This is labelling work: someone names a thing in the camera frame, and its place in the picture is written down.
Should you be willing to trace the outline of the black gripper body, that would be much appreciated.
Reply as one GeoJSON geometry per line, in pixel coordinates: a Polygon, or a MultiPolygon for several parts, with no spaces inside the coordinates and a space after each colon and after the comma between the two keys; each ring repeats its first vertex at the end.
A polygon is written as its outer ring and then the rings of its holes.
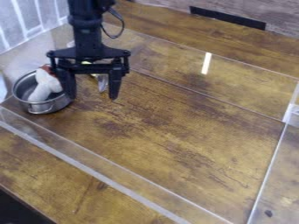
{"type": "Polygon", "coordinates": [[[53,72],[64,69],[75,74],[107,74],[115,67],[120,67],[120,71],[128,74],[129,56],[128,50],[108,46],[103,46],[93,56],[77,56],[75,47],[47,52],[53,72]]]}

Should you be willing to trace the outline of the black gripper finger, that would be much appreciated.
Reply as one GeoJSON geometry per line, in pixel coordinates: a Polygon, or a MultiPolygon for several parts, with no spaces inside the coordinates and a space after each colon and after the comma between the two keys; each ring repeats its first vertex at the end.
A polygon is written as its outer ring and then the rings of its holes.
{"type": "Polygon", "coordinates": [[[121,86],[123,71],[120,67],[113,67],[108,74],[108,97],[115,100],[121,86]]]}
{"type": "Polygon", "coordinates": [[[56,70],[56,77],[59,79],[63,92],[73,100],[76,98],[77,93],[75,74],[71,71],[59,68],[56,70]]]}

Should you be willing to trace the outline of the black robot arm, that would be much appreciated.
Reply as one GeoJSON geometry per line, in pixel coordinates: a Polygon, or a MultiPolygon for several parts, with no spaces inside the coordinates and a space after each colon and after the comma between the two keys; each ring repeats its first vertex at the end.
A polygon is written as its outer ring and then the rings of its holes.
{"type": "Polygon", "coordinates": [[[47,52],[51,71],[60,81],[64,93],[76,98],[76,74],[105,74],[108,79],[108,97],[119,95],[121,79],[129,73],[128,50],[105,46],[101,33],[103,14],[111,13],[125,26],[119,13],[112,9],[116,0],[68,0],[68,22],[73,30],[75,46],[47,52]]]}

